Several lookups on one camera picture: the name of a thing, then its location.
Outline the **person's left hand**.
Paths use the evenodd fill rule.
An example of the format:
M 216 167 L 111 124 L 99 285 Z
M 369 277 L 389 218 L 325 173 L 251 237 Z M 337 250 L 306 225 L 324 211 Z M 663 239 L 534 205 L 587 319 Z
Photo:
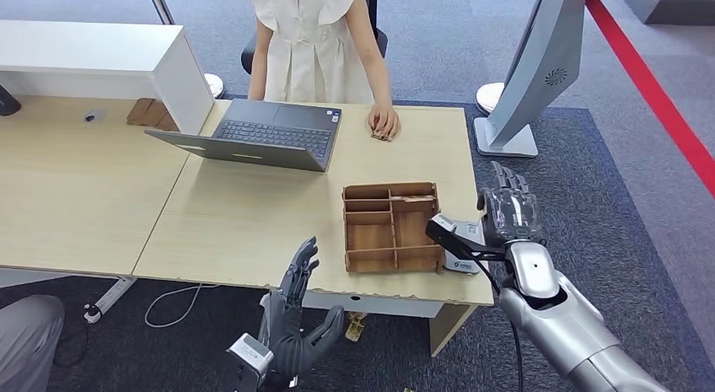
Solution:
M 400 131 L 400 118 L 393 105 L 373 105 L 368 113 L 371 137 L 391 142 Z

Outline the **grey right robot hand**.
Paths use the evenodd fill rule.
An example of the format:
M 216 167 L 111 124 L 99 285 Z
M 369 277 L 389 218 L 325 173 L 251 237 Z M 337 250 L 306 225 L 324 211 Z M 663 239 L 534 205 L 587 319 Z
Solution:
M 478 191 L 476 207 L 483 211 L 482 228 L 487 246 L 503 247 L 516 240 L 545 245 L 535 194 L 525 177 L 491 161 L 497 184 Z

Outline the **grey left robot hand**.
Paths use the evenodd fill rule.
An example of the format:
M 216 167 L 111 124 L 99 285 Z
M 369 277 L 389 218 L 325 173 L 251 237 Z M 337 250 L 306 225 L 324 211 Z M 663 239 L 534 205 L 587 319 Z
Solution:
M 271 370 L 291 379 L 307 373 L 343 336 L 345 309 L 331 307 L 323 322 L 309 333 L 301 331 L 303 301 L 312 271 L 320 264 L 316 237 L 306 239 L 293 255 L 278 287 L 261 302 L 264 316 L 259 341 L 273 353 Z

